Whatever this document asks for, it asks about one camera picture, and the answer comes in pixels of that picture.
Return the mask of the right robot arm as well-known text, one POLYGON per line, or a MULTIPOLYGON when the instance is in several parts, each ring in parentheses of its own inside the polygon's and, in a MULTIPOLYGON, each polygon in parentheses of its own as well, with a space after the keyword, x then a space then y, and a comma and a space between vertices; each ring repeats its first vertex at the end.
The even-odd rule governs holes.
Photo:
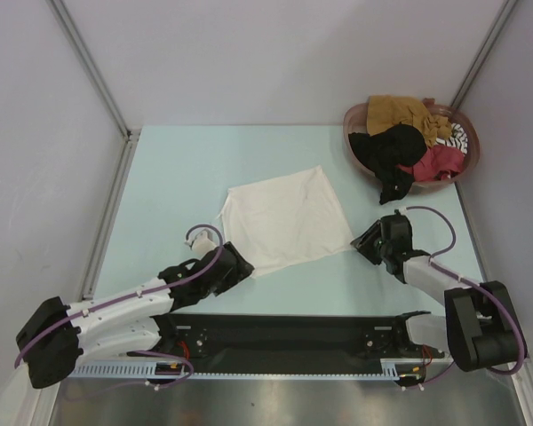
POLYGON ((448 353, 465 372, 514 375, 521 370, 527 344, 503 283, 478 283, 441 264, 437 256, 448 248, 433 254, 414 248, 411 223, 399 211, 378 219, 351 246, 443 306, 442 315, 418 313, 405 320, 411 343, 448 353))

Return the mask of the black tank top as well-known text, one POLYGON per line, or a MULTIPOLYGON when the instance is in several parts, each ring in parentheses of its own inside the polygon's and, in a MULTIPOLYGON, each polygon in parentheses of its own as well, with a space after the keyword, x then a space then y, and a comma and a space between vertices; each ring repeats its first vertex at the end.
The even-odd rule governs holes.
POLYGON ((354 157, 380 182, 380 205, 401 200, 409 193, 415 179, 397 166, 413 166, 427 151, 420 131, 406 124, 394 125, 373 136, 351 133, 348 143, 354 157))

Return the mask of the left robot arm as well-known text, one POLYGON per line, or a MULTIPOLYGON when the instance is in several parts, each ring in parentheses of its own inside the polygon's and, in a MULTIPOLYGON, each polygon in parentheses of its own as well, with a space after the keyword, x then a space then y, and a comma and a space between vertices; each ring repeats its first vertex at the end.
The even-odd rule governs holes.
POLYGON ((50 387, 93 360, 127 352, 166 352, 175 344, 169 313, 219 296, 254 271, 227 242, 200 258, 169 266, 133 290, 74 304, 43 301, 16 336, 31 386, 50 387))

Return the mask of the white tank top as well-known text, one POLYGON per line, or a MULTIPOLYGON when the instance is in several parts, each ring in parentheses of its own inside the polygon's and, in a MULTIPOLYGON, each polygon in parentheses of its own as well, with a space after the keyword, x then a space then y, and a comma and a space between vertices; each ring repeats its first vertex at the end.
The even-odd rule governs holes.
POLYGON ((353 239, 321 166, 228 189, 219 218, 254 278, 347 251, 353 239))

